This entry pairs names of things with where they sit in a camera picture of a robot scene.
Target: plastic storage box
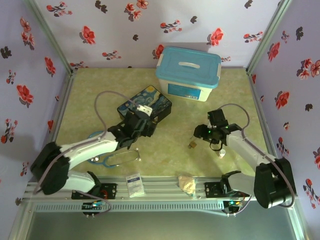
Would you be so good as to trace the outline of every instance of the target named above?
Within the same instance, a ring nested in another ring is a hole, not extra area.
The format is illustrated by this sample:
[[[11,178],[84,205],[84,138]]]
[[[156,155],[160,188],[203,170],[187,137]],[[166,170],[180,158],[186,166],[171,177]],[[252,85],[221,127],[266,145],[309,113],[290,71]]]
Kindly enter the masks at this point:
[[[131,100],[137,104],[151,107],[152,113],[150,119],[155,123],[159,123],[171,113],[172,103],[152,85],[146,87],[144,90],[136,94],[131,98]],[[132,102],[126,101],[117,108],[117,111],[121,119],[124,119],[128,109],[135,110],[136,108],[137,107],[132,104]]]
[[[164,94],[205,102],[218,86],[221,57],[180,47],[166,47],[155,75]]]

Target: robotic arm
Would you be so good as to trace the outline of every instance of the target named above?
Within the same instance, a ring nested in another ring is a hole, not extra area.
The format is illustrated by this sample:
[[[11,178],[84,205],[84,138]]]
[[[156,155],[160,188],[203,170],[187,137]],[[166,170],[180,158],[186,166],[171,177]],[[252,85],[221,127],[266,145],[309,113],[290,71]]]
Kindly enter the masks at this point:
[[[255,196],[263,208],[280,205],[292,198],[292,193],[284,178],[274,165],[266,158],[271,159],[283,172],[296,194],[295,182],[291,165],[284,157],[277,159],[268,153],[263,153],[258,147],[243,137],[242,129],[237,124],[229,124],[222,109],[208,112],[210,125],[198,125],[194,136],[202,138],[211,144],[229,146],[245,159],[255,171],[255,176],[248,176],[240,171],[232,171],[221,177],[220,187],[224,194],[239,191]]]
[[[92,157],[121,148],[129,149],[140,136],[151,137],[157,126],[150,120],[151,112],[152,108],[139,105],[136,111],[129,109],[124,120],[110,127],[105,134],[69,145],[48,143],[30,168],[37,181],[54,158],[64,152],[66,154],[62,155],[46,174],[41,183],[43,193],[50,195],[59,190],[75,190],[99,197],[101,184],[98,178],[92,172],[82,173],[72,169]]]

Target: black box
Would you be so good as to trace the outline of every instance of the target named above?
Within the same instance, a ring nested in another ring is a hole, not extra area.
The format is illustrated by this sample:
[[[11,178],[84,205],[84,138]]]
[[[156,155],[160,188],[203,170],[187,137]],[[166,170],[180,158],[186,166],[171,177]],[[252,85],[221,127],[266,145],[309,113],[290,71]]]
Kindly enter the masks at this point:
[[[136,104],[151,107],[152,113],[150,119],[155,123],[159,123],[171,113],[172,102],[152,85],[139,92],[131,100]],[[128,109],[136,110],[137,107],[132,102],[126,101],[117,108],[121,119],[125,118]]]

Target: small white card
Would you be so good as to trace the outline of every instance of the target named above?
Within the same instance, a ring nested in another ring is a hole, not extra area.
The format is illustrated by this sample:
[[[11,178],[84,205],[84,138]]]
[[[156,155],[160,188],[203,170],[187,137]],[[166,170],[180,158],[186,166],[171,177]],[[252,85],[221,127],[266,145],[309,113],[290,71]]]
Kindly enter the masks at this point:
[[[144,185],[141,180],[140,173],[135,173],[125,177],[128,187],[129,197],[137,197],[145,194]]]

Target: table surface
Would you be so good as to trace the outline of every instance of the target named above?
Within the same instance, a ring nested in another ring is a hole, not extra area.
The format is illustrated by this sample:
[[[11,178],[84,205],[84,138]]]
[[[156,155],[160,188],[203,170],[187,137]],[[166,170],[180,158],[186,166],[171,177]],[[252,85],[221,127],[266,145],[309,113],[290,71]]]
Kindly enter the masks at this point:
[[[112,90],[133,97],[149,85],[160,89],[153,68],[84,68],[76,73],[67,106],[57,136],[57,144],[82,141],[90,134],[103,130],[94,111],[98,93]],[[246,135],[261,149],[266,150],[261,126],[253,101],[250,83],[244,69],[223,68],[217,88],[213,89],[206,102],[166,95],[172,102],[171,114],[162,120],[152,137],[140,137],[131,149],[138,148],[141,161],[132,161],[114,168],[106,168],[85,161],[75,171],[91,171],[97,176],[127,176],[139,172],[142,176],[179,176],[188,174],[201,177],[220,177],[222,174],[240,170],[253,175],[250,166],[232,149],[224,146],[226,155],[219,158],[209,143],[200,139],[195,148],[188,148],[196,126],[207,124],[207,112],[227,103],[237,103],[249,113],[250,125]],[[117,107],[126,100],[113,94],[105,94],[97,102],[97,108],[107,126],[118,124],[121,119]],[[245,113],[236,106],[223,108],[228,122],[243,127],[247,123]],[[111,157],[108,164],[136,158],[131,152]]]

